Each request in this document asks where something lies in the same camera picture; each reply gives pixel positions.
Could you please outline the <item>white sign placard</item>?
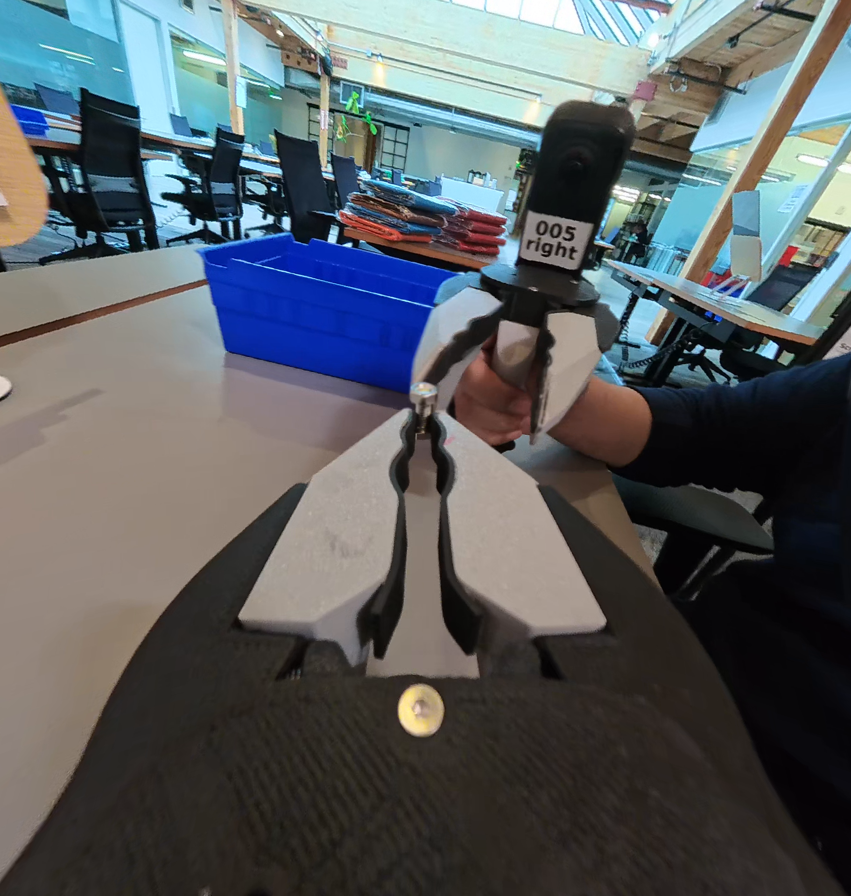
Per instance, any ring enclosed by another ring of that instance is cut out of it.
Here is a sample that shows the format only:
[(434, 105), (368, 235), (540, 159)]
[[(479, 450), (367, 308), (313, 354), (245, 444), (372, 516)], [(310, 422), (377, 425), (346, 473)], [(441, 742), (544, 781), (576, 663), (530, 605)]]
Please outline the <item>white sign placard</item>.
[(760, 192), (734, 193), (731, 212), (730, 272), (737, 279), (758, 283), (762, 278)]

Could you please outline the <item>black office chair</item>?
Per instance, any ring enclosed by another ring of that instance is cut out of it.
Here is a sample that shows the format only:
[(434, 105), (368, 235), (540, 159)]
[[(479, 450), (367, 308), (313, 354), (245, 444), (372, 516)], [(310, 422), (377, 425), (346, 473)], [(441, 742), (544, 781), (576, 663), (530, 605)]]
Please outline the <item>black office chair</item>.
[(188, 214), (190, 223), (198, 221), (198, 230), (168, 238), (166, 245), (200, 240), (218, 245), (242, 239), (242, 201), (240, 164), (244, 148), (243, 135), (218, 128), (210, 159), (194, 158), (194, 176), (167, 174), (182, 185), (180, 193), (162, 193), (162, 199), (177, 203)]
[(359, 173), (353, 157), (330, 153), (330, 164), (335, 188), (338, 195), (338, 209), (346, 207), (352, 197), (361, 191)]
[(314, 239), (329, 241), (330, 232), (336, 227), (340, 243), (342, 226), (330, 201), (317, 145), (278, 130), (274, 131), (274, 142), (293, 237), (304, 244)]
[(50, 209), (81, 241), (49, 263), (157, 250), (158, 228), (141, 158), (140, 109), (80, 89), (80, 139), (68, 155), (42, 152)]

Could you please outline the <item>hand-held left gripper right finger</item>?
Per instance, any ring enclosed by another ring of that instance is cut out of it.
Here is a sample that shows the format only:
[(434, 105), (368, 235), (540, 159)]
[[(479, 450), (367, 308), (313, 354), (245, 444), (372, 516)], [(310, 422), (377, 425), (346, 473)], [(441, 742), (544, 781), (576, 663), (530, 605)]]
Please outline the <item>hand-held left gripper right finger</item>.
[(536, 481), (440, 412), (431, 420), (441, 498), (443, 621), (466, 655), (607, 620)]

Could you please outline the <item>blue plastic bin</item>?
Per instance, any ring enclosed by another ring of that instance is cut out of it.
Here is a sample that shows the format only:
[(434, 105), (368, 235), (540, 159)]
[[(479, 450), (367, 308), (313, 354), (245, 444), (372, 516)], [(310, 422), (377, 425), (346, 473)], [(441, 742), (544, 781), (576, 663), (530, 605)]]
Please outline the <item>blue plastic bin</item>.
[(198, 248), (225, 350), (406, 393), (454, 273), (289, 233)]

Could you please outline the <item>wooden desk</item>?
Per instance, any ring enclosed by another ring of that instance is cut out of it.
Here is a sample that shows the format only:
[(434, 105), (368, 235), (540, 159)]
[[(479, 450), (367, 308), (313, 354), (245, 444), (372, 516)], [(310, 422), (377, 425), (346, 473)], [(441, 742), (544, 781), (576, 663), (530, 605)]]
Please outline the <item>wooden desk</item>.
[(748, 299), (728, 297), (684, 278), (609, 261), (612, 278), (638, 298), (655, 302), (696, 327), (718, 322), (758, 333), (773, 342), (813, 346), (824, 328), (766, 308)]

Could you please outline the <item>person's right hand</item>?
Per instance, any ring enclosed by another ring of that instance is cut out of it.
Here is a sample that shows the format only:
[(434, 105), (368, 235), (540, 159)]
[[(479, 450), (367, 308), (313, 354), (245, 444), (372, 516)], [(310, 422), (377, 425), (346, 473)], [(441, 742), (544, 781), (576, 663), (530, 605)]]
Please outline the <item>person's right hand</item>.
[[(453, 404), (459, 423), (497, 446), (531, 433), (535, 387), (504, 382), (491, 368), (493, 348), (488, 341), (466, 368)], [(549, 434), (579, 454), (620, 468), (640, 455), (651, 427), (650, 409), (639, 393), (593, 376)]]

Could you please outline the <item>person's office chair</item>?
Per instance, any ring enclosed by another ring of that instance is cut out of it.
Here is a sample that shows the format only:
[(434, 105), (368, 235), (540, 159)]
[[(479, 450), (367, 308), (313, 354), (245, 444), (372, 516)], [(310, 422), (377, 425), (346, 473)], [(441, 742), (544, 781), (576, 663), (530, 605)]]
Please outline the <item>person's office chair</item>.
[(695, 486), (655, 487), (613, 475), (633, 523), (664, 532), (653, 570), (669, 599), (693, 599), (737, 554), (768, 556), (772, 535), (762, 502), (749, 511), (731, 497)]

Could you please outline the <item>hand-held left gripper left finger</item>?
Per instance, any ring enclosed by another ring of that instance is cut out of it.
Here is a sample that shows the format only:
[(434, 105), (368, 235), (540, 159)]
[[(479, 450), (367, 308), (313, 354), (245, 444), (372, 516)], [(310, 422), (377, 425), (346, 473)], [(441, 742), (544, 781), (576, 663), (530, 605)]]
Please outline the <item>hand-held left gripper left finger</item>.
[(415, 415), (399, 411), (312, 477), (240, 609), (243, 629), (336, 644), (351, 666), (384, 655), (403, 605), (414, 441)]

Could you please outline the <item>wooden display board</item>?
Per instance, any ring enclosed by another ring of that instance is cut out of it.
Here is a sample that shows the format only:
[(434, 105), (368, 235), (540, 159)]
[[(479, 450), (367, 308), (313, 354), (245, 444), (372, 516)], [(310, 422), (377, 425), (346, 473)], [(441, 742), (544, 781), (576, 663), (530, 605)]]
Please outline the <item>wooden display board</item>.
[(0, 86), (0, 250), (22, 245), (46, 222), (49, 202), (44, 177)]

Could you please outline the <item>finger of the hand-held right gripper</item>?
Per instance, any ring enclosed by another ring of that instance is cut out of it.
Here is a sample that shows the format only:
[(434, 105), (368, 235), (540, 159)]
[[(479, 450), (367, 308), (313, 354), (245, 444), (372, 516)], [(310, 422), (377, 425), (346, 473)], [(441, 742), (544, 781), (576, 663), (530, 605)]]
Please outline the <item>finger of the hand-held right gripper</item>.
[(448, 409), (464, 371), (497, 333), (503, 308), (489, 292), (467, 286), (431, 309), (413, 357), (411, 385), (438, 387), (435, 413)]
[(556, 427), (584, 392), (601, 358), (596, 322), (588, 315), (548, 314), (538, 348), (531, 444)]

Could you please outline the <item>small steel bolt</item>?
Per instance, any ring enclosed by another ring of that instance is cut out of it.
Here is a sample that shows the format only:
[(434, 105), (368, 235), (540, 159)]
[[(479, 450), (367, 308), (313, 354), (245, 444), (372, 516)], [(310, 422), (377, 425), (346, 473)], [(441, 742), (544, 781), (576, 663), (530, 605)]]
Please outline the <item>small steel bolt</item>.
[(410, 387), (409, 400), (412, 404), (416, 439), (428, 438), (431, 420), (437, 409), (439, 390), (436, 385), (418, 382)]

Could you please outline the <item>person's right forearm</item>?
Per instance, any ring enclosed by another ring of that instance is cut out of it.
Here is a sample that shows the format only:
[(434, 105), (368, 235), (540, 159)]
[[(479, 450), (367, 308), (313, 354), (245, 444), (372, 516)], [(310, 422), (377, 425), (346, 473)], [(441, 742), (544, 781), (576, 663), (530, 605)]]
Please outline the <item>person's right forearm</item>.
[(834, 487), (850, 379), (851, 352), (734, 387), (629, 389), (648, 407), (647, 440), (634, 460), (607, 465), (659, 487), (764, 497), (816, 479)]

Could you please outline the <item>stack of folded cloths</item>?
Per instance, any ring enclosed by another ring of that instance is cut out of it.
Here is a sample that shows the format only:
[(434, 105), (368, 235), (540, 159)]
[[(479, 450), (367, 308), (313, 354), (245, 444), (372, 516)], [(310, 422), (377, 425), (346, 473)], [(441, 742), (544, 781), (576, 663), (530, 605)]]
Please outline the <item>stack of folded cloths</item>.
[(504, 216), (378, 180), (351, 193), (338, 218), (347, 228), (392, 243), (439, 244), (487, 257), (506, 244)]

